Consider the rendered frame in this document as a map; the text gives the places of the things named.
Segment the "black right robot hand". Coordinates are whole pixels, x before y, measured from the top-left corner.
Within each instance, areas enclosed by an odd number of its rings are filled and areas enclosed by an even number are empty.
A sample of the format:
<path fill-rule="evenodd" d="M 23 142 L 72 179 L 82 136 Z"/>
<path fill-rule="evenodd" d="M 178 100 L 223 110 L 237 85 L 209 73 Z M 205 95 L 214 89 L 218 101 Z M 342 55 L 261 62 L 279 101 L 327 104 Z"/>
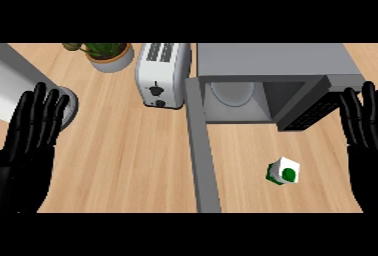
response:
<path fill-rule="evenodd" d="M 354 199 L 364 213 L 378 214 L 378 90 L 366 81 L 361 86 L 363 100 L 356 91 L 345 88 L 339 94 L 339 118 L 347 140 L 348 175 Z"/>

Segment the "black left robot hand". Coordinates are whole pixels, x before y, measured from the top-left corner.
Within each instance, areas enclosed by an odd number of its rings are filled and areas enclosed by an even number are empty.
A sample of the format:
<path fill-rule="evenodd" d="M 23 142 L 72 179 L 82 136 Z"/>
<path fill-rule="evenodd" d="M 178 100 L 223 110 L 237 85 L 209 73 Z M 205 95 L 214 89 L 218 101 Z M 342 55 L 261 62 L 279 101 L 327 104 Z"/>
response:
<path fill-rule="evenodd" d="M 22 93 L 0 149 L 0 216 L 35 214 L 42 205 L 68 103 L 42 82 Z"/>

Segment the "white and green milk carton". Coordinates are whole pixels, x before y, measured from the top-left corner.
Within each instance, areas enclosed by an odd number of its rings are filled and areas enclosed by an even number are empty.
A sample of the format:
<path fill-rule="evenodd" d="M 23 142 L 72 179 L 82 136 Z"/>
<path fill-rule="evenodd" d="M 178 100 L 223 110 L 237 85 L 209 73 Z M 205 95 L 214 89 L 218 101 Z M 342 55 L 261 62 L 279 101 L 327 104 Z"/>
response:
<path fill-rule="evenodd" d="M 299 164 L 291 159 L 280 157 L 268 164 L 265 179 L 277 185 L 296 183 L 299 174 Z"/>

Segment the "grey microwave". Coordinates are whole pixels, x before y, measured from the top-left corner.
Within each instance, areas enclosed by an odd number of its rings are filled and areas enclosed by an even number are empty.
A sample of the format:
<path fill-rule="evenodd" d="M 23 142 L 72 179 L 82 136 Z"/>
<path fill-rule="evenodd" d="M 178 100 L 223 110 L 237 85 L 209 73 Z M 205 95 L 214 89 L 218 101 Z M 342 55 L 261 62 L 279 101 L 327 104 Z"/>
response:
<path fill-rule="evenodd" d="M 196 77 L 209 124 L 302 131 L 338 108 L 363 75 L 339 43 L 199 43 Z"/>

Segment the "grey microwave door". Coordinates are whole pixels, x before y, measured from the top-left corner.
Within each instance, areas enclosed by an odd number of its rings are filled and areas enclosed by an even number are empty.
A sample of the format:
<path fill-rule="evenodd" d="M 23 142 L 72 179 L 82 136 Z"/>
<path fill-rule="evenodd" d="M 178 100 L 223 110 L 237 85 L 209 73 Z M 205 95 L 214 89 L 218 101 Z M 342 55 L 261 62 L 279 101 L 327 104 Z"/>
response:
<path fill-rule="evenodd" d="M 198 78 L 186 80 L 184 91 L 196 209 L 199 213 L 220 213 L 221 207 Z"/>

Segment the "grey round plate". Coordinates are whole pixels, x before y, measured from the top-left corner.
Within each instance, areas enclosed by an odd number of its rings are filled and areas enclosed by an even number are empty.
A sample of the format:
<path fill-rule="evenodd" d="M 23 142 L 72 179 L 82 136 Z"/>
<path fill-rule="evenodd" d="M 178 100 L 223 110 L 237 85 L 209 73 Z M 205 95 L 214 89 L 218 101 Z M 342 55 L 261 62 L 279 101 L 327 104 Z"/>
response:
<path fill-rule="evenodd" d="M 73 121 L 73 118 L 76 116 L 76 112 L 78 112 L 78 97 L 76 94 L 73 93 L 73 91 L 60 86 L 59 87 L 60 90 L 60 94 L 62 95 L 68 95 L 69 96 L 69 102 L 68 105 L 65 107 L 65 111 L 63 111 L 63 119 L 62 119 L 62 129 L 65 129 L 71 122 Z"/>

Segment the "pale grey appliance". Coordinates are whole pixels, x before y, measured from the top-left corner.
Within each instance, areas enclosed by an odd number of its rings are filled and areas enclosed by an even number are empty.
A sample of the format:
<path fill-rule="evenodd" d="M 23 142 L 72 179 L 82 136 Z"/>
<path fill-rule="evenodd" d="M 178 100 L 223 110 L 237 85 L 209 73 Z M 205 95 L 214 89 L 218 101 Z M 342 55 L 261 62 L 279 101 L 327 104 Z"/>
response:
<path fill-rule="evenodd" d="M 7 43 L 0 43 L 0 120 L 9 122 L 20 95 L 42 82 L 47 90 L 59 86 Z"/>

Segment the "potted green plant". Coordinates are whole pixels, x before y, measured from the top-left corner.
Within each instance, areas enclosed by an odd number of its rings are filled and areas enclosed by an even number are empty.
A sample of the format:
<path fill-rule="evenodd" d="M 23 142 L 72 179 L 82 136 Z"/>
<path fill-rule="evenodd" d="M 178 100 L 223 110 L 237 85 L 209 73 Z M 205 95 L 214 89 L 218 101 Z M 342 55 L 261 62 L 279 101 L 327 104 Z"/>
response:
<path fill-rule="evenodd" d="M 63 43 L 68 51 L 81 51 L 94 67 L 103 73 L 121 71 L 134 58 L 130 43 Z"/>

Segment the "white toaster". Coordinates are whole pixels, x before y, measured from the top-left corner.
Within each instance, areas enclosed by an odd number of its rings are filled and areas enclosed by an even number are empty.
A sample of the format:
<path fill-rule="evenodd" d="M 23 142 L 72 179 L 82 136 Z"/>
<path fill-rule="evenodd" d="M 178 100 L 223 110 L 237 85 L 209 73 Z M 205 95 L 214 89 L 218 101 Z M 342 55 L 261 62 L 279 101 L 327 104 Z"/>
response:
<path fill-rule="evenodd" d="M 190 73 L 189 43 L 143 43 L 136 62 L 136 85 L 147 107 L 180 109 Z"/>

